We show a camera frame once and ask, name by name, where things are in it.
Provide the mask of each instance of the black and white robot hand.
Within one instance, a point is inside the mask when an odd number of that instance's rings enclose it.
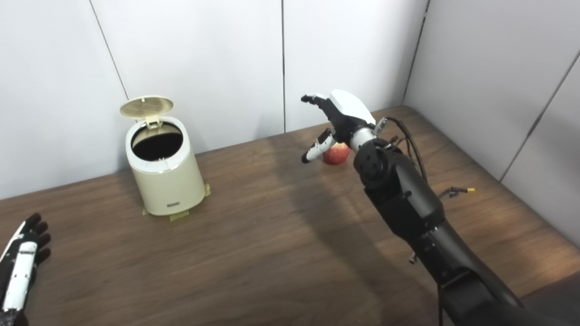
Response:
[[[329,97],[318,93],[306,94],[301,101],[318,106],[333,127],[325,130],[302,155],[303,163],[314,160],[334,143],[346,143],[357,152],[362,144],[376,138],[386,123],[383,118],[377,124],[360,99],[340,89],[333,90]]]
[[[48,224],[35,213],[16,230],[0,258],[0,326],[22,326],[28,322],[24,307],[34,284],[37,268],[50,256]]]

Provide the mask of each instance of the trash can opening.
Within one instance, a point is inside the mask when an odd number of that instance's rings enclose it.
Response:
[[[137,157],[145,161],[160,161],[169,158],[183,144],[183,134],[173,124],[163,122],[155,129],[141,127],[131,140],[131,148]]]

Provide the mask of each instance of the wood grain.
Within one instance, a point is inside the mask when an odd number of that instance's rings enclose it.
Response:
[[[580,270],[580,252],[407,107],[448,219],[516,294]],[[410,265],[348,164],[303,165],[323,126],[198,155],[212,195],[190,216],[142,216],[130,172],[0,201],[0,241],[40,212],[53,235],[31,325],[435,325],[435,286]],[[395,134],[388,125],[385,138]]]

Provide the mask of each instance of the lid hinge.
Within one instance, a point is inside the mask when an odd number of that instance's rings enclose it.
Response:
[[[145,123],[149,129],[159,128],[163,124],[157,115],[149,115],[148,117],[145,117]]]

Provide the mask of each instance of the trash can lid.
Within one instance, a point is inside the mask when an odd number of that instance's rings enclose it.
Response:
[[[167,113],[172,108],[173,102],[166,97],[143,96],[123,104],[121,114],[133,119],[144,119]]]

